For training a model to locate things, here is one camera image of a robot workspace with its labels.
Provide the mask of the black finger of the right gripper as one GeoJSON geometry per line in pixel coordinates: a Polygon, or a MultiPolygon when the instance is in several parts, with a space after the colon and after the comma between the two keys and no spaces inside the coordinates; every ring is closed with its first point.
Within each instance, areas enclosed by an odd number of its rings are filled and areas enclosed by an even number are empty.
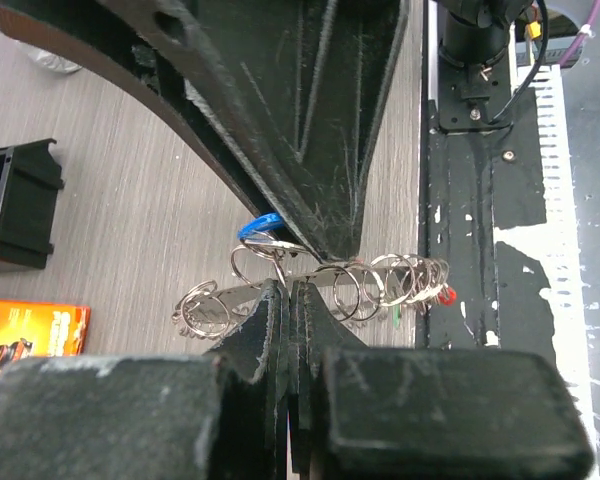
{"type": "Polygon", "coordinates": [[[97,1],[0,1],[0,31],[101,76],[163,120],[255,216],[274,208],[199,109],[184,78],[97,1]]]}
{"type": "Polygon", "coordinates": [[[360,249],[405,1],[109,1],[314,256],[360,249]]]}

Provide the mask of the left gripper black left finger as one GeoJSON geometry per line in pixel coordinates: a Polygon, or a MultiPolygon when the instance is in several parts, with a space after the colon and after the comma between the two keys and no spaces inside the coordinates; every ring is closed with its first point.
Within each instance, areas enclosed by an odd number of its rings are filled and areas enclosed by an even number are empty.
{"type": "Polygon", "coordinates": [[[289,295],[200,356],[33,357],[0,373],[0,479],[283,479],[289,295]]]}

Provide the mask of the blue tag key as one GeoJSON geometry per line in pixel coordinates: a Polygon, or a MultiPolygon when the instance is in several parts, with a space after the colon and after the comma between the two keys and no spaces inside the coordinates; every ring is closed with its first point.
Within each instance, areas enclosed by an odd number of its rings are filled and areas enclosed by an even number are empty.
{"type": "Polygon", "coordinates": [[[267,213],[241,227],[238,230],[236,237],[238,240],[242,241],[252,237],[256,233],[267,233],[284,226],[285,222],[278,213],[267,213]]]}

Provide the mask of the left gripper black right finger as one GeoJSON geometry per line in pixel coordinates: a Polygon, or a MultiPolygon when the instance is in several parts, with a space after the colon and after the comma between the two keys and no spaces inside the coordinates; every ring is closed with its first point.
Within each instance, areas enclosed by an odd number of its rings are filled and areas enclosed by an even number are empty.
{"type": "Polygon", "coordinates": [[[583,479],[594,452],[545,358],[371,347],[317,288],[289,296],[293,470],[322,479],[583,479]]]}

